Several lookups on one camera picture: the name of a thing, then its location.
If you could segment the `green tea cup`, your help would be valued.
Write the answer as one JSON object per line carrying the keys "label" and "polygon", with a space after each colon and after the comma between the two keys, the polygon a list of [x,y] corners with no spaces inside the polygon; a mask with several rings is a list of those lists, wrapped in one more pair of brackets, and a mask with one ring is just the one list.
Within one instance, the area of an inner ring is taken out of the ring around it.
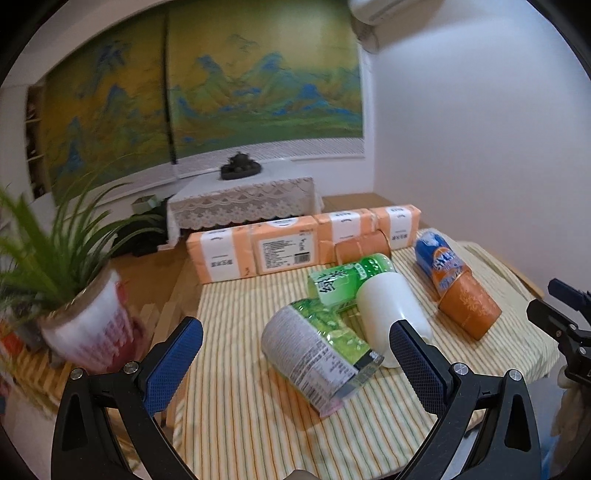
{"label": "green tea cup", "polygon": [[308,275],[308,296],[325,307],[342,311],[356,305],[363,283],[382,273],[396,272],[389,256],[376,253],[362,259]]}

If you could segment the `white plastic cup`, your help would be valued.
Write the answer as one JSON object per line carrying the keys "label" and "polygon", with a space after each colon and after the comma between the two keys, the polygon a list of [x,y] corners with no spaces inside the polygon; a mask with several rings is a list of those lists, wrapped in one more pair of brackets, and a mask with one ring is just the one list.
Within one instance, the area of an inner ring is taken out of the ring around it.
{"label": "white plastic cup", "polygon": [[424,340],[433,341],[430,322],[401,273],[384,272],[370,277],[356,292],[356,306],[367,342],[384,357],[384,368],[399,367],[390,346],[390,329],[394,323],[407,320]]}

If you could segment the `lying orange paper cup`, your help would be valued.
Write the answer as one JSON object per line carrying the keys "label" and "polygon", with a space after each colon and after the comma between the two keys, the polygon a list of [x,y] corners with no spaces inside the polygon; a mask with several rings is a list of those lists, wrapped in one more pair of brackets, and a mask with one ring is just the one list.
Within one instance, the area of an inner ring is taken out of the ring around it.
{"label": "lying orange paper cup", "polygon": [[335,261],[339,265],[353,263],[377,253],[391,255],[388,239],[381,230],[363,234],[335,245]]}

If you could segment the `white purple flower pot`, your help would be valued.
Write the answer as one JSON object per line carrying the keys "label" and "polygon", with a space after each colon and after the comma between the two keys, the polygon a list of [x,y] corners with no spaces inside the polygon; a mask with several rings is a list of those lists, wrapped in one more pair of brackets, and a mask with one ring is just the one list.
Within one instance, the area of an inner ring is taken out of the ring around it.
{"label": "white purple flower pot", "polygon": [[53,352],[91,373],[117,371],[142,349],[142,327],[128,310],[121,277],[110,266],[38,325]]}

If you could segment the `green spider plant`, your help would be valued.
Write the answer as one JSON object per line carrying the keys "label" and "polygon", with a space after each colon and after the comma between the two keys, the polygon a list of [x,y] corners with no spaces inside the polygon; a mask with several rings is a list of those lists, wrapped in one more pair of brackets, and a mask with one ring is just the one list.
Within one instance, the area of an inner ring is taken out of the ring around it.
{"label": "green spider plant", "polygon": [[110,258],[144,233],[162,231],[162,217],[144,213],[109,221],[96,207],[123,182],[91,192],[94,177],[74,182],[81,189],[62,201],[44,229],[23,196],[1,189],[1,211],[13,232],[1,236],[1,312],[28,323],[67,306],[102,273]]}

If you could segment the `orange tissue pack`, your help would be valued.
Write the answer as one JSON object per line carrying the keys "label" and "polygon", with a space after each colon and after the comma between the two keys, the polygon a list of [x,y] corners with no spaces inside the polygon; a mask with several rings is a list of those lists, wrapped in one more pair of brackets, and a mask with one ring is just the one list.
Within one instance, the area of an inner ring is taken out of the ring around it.
{"label": "orange tissue pack", "polygon": [[249,226],[192,233],[186,248],[201,284],[256,276]]}
{"label": "orange tissue pack", "polygon": [[412,247],[417,238],[422,211],[412,204],[370,208],[376,226],[386,236],[390,248]]}
{"label": "orange tissue pack", "polygon": [[318,265],[318,222],[312,216],[253,224],[250,240],[259,275]]}
{"label": "orange tissue pack", "polygon": [[375,215],[366,208],[322,213],[314,216],[318,224],[318,263],[335,263],[335,245],[373,232]]}

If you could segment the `green labelled snack package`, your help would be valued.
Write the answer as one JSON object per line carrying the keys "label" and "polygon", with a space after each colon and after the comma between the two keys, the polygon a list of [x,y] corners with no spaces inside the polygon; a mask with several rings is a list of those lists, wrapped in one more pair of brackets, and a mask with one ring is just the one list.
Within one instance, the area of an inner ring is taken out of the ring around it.
{"label": "green labelled snack package", "polygon": [[311,298],[277,311],[260,347],[322,418],[342,408],[384,361],[335,310]]}

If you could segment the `white air conditioner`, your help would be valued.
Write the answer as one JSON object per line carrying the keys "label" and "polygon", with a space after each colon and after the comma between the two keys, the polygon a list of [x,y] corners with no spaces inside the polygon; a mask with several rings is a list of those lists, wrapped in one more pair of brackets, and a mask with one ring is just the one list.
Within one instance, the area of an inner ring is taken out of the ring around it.
{"label": "white air conditioner", "polygon": [[349,10],[356,20],[363,24],[376,26],[416,0],[349,0]]}

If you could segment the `landscape painting wall scroll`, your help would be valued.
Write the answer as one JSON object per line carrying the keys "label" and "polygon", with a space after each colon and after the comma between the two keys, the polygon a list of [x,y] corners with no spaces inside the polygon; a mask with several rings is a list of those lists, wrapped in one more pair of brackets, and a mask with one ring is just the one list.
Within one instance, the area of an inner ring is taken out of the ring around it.
{"label": "landscape painting wall scroll", "polygon": [[172,1],[81,46],[46,76],[40,125],[64,201],[118,179],[363,152],[356,39],[342,1]]}

